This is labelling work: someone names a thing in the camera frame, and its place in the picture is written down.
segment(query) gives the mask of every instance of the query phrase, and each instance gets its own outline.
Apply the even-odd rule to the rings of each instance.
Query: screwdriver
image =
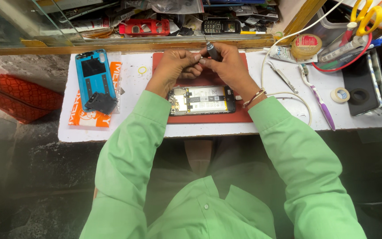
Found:
[[[213,46],[213,44],[210,43],[209,40],[207,40],[206,35],[204,35],[204,39],[206,39],[207,52],[209,53],[210,57],[212,57],[212,59],[214,59],[215,61],[219,61],[219,53],[216,51],[215,46]]]

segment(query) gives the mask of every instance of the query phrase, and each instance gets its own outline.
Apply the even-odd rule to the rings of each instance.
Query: wooden frame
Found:
[[[321,8],[326,0],[307,0],[301,7],[293,21],[284,29],[284,35],[299,31],[309,22],[315,13]],[[257,40],[226,40],[220,41],[225,44],[235,45],[240,49],[262,48],[272,46],[272,35],[268,38],[261,37]],[[289,38],[280,45],[289,45],[293,38]],[[23,54],[75,54],[104,48],[107,52],[128,51],[162,51],[169,48],[182,48],[196,50],[205,47],[205,41],[200,42],[173,42],[173,43],[141,43],[141,44],[118,44],[118,45],[91,45],[91,46],[66,46],[66,47],[25,47],[25,48],[0,48],[0,55],[23,55]]]

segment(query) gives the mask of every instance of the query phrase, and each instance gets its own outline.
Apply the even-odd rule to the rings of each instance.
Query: toothbrush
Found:
[[[309,83],[309,70],[307,69],[307,66],[305,64],[299,64],[298,67],[299,67],[303,82],[307,86],[312,88],[313,94],[315,94],[316,100],[318,100],[319,107],[321,107],[321,110],[326,119],[326,122],[328,122],[329,127],[331,127],[333,131],[335,131],[334,121],[332,120],[332,117],[331,117],[331,114],[329,113],[328,108],[326,107],[325,103],[322,101],[321,95],[319,94],[316,87],[312,85],[311,83]]]

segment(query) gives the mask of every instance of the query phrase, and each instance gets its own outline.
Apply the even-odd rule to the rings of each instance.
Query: tape roll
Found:
[[[350,99],[350,94],[346,89],[339,87],[331,91],[331,98],[337,103],[344,103]]]

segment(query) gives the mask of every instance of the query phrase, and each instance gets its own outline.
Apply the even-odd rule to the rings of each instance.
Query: bracelet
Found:
[[[253,98],[251,98],[251,100],[244,102],[243,108],[246,108],[250,103],[252,103],[252,101],[254,101],[257,97],[261,96],[264,92],[265,92],[264,88],[262,88],[262,90],[259,90],[256,93],[256,95],[254,95]]]

